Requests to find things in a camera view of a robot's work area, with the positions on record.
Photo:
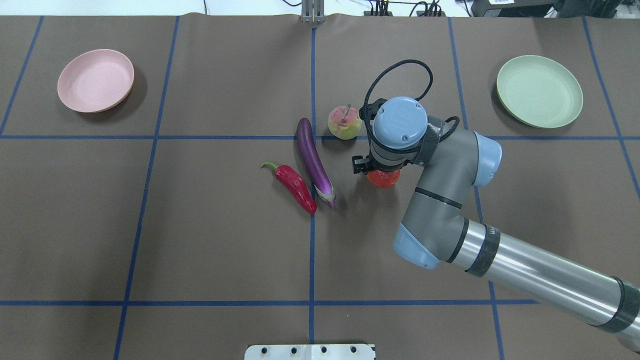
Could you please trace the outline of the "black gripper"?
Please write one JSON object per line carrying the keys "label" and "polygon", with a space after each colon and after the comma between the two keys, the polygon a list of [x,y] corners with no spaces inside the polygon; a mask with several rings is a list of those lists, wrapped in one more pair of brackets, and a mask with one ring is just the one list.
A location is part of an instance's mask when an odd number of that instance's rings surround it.
{"label": "black gripper", "polygon": [[[367,123],[365,120],[368,120],[368,124],[371,128],[373,127],[373,121],[375,119],[375,116],[377,115],[377,112],[386,101],[387,101],[386,99],[377,99],[371,104],[363,105],[358,110],[358,115],[359,115],[359,118],[362,120],[362,123],[363,123],[362,126],[364,128],[367,128]],[[369,150],[368,155],[364,157],[361,155],[353,156],[351,158],[353,173],[367,174],[367,173],[372,173],[373,171],[381,171],[382,170],[381,164],[377,160],[375,160],[373,154],[374,154],[374,151]]]}

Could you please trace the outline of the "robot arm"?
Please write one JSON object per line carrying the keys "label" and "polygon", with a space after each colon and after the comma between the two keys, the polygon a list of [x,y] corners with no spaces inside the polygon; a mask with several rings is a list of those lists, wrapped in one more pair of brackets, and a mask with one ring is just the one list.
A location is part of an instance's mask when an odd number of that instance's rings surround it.
{"label": "robot arm", "polygon": [[637,287],[462,216],[470,190],[498,171],[498,142],[464,129],[457,116],[428,114],[410,96],[366,99],[359,116],[369,153],[352,158],[355,174],[422,167],[393,241],[400,257],[425,269],[447,262],[526,293],[639,352]]}

